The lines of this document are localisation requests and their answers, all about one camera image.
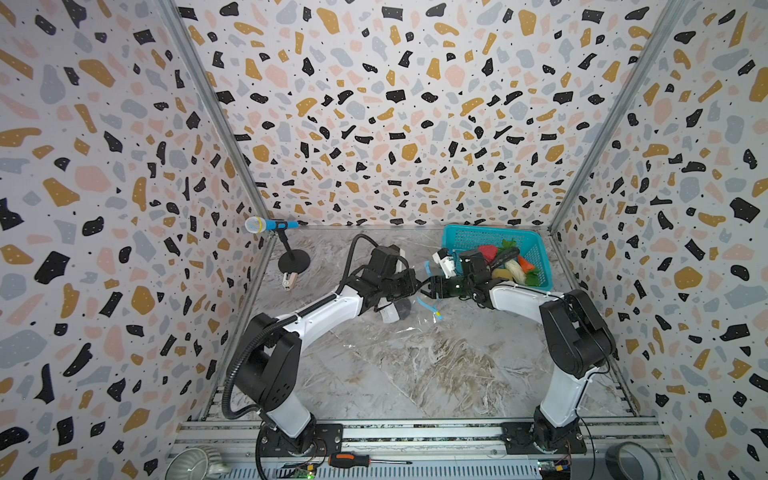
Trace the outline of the clear zip top bag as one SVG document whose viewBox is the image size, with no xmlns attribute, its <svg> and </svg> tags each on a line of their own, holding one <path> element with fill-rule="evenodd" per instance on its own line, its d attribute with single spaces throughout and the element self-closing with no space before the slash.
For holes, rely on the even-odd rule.
<svg viewBox="0 0 768 480">
<path fill-rule="evenodd" d="M 302 392 L 316 411 L 346 418 L 504 416 L 510 378 L 502 365 L 509 315 L 470 301 L 407 303 L 386 324 L 368 312 L 307 348 Z"/>
</svg>

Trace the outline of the dark avocado toy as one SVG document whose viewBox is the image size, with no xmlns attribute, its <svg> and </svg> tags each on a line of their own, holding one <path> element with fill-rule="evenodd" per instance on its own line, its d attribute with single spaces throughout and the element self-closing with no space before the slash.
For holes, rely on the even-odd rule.
<svg viewBox="0 0 768 480">
<path fill-rule="evenodd" d="M 411 301 L 408 299 L 400 299 L 393 303 L 393 306 L 396 310 L 397 317 L 399 320 L 403 320 L 407 318 L 412 309 Z"/>
</svg>

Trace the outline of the dark eggplant toy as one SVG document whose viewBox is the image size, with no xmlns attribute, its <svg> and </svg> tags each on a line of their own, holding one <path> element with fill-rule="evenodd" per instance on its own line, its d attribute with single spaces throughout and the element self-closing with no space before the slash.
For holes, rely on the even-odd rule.
<svg viewBox="0 0 768 480">
<path fill-rule="evenodd" d="M 500 251 L 498 255 L 489 263 L 489 268 L 494 270 L 503 266 L 510 260 L 516 260 L 520 254 L 520 250 L 517 247 L 511 247 L 509 249 Z"/>
</svg>

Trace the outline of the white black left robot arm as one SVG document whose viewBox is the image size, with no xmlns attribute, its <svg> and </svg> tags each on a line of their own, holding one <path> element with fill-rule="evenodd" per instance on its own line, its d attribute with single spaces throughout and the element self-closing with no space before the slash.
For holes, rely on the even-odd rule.
<svg viewBox="0 0 768 480">
<path fill-rule="evenodd" d="M 393 309 L 419 288 L 401 249 L 376 245 L 365 265 L 346 264 L 339 285 L 322 298 L 282 316 L 254 316 L 226 369 L 222 415 L 236 420 L 256 412 L 291 440 L 307 435 L 315 418 L 294 393 L 303 349 L 369 310 Z"/>
</svg>

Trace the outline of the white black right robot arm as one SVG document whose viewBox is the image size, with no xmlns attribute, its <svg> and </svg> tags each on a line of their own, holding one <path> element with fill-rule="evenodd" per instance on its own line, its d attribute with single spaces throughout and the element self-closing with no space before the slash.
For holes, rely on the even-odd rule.
<svg viewBox="0 0 768 480">
<path fill-rule="evenodd" d="M 542 452 L 561 448 L 578 431 L 579 406 L 595 375 L 610 372 L 615 339 L 586 292 L 540 291 L 526 284 L 519 249 L 509 247 L 492 260 L 479 249 L 459 254 L 455 265 L 445 249 L 434 259 L 443 273 L 424 282 L 434 299 L 471 300 L 481 308 L 506 311 L 542 326 L 554 363 L 547 393 L 533 414 L 530 442 Z"/>
</svg>

